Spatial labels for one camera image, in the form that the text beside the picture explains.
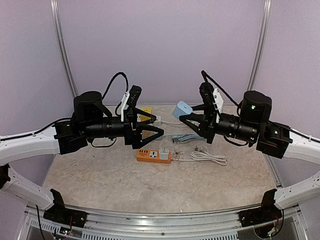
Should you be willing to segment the yellow cube socket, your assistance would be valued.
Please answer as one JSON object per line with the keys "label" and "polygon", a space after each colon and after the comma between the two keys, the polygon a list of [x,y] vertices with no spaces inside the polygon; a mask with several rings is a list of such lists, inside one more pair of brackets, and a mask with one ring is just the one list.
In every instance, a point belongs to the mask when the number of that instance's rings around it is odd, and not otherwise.
{"label": "yellow cube socket", "polygon": [[[143,112],[148,113],[148,114],[152,114],[152,112],[153,112],[153,108],[151,106],[142,106],[142,107],[140,107],[140,109]],[[141,122],[144,122],[144,121],[150,120],[151,118],[148,116],[145,116],[145,115],[140,115],[139,119]]]}

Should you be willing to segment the white power strip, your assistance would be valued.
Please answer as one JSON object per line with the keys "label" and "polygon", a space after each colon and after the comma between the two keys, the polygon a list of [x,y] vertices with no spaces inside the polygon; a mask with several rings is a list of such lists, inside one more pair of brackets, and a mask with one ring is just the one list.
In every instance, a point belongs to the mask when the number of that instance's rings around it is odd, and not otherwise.
{"label": "white power strip", "polygon": [[152,123],[152,125],[155,127],[160,127],[162,124],[169,125],[169,126],[176,127],[176,128],[187,128],[187,126],[185,124],[183,124],[182,122],[165,121],[165,120],[162,120],[161,116],[157,115],[156,120]]}

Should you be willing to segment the blue plug adapter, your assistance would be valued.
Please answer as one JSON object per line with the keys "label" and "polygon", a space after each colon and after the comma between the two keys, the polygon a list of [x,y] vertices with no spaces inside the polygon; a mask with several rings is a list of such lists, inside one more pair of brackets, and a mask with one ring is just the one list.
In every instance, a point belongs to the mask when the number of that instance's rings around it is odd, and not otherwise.
{"label": "blue plug adapter", "polygon": [[181,100],[176,104],[175,109],[172,112],[172,115],[176,119],[179,119],[181,116],[190,115],[192,112],[193,112],[192,107]]}

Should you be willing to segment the blue power strip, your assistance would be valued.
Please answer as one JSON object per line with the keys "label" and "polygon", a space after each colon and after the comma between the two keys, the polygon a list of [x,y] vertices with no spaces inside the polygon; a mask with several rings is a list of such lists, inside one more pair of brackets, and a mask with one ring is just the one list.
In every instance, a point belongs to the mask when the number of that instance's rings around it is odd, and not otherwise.
{"label": "blue power strip", "polygon": [[156,141],[169,139],[174,144],[187,143],[192,141],[204,141],[205,139],[195,133],[167,134],[156,138]]}

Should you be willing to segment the orange power strip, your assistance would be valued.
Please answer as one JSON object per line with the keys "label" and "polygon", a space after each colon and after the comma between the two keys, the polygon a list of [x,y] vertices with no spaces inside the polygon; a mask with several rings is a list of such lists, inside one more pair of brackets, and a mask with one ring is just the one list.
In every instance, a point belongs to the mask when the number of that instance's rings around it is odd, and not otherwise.
{"label": "orange power strip", "polygon": [[[174,147],[164,147],[173,153]],[[160,160],[159,150],[139,149],[136,153],[136,160],[138,162],[157,163],[157,164],[170,164],[171,162],[211,162],[221,166],[226,166],[228,160],[224,155],[213,155],[209,153],[203,146],[196,145],[194,150],[190,153],[188,159],[181,158],[179,155],[178,161]]]}

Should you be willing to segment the white charger with cable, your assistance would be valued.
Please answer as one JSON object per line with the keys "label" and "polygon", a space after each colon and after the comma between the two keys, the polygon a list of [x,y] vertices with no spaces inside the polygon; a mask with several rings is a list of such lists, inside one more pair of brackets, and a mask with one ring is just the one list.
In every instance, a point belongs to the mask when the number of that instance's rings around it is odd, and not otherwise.
{"label": "white charger with cable", "polygon": [[167,148],[160,148],[158,151],[159,159],[162,161],[174,161],[177,162],[180,159],[181,151],[173,148],[173,153],[170,152]]}

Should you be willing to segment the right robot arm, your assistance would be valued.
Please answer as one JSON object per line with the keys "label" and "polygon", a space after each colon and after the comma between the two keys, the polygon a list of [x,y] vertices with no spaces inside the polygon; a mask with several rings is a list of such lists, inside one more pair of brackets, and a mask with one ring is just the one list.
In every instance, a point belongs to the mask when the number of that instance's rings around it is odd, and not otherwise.
{"label": "right robot arm", "polygon": [[240,115],[222,113],[223,99],[217,89],[201,94],[203,104],[189,106],[180,101],[173,116],[189,126],[210,144],[215,135],[244,141],[249,147],[278,159],[299,159],[320,163],[320,140],[287,125],[269,120],[270,97],[258,92],[244,93]]}

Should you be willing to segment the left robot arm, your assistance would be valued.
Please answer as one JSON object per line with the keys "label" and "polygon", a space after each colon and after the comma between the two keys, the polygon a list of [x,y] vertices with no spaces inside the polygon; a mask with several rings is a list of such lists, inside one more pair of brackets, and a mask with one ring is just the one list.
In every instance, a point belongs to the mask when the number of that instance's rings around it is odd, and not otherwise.
{"label": "left robot arm", "polygon": [[156,116],[136,107],[141,89],[133,86],[121,100],[121,115],[114,116],[103,105],[103,96],[98,91],[85,92],[73,100],[74,112],[70,118],[59,119],[43,129],[11,135],[0,140],[0,189],[11,193],[42,210],[49,210],[57,221],[70,218],[61,194],[46,190],[20,176],[10,163],[44,155],[74,153],[95,139],[114,140],[124,138],[124,143],[140,149],[164,135],[164,130],[153,126]]}

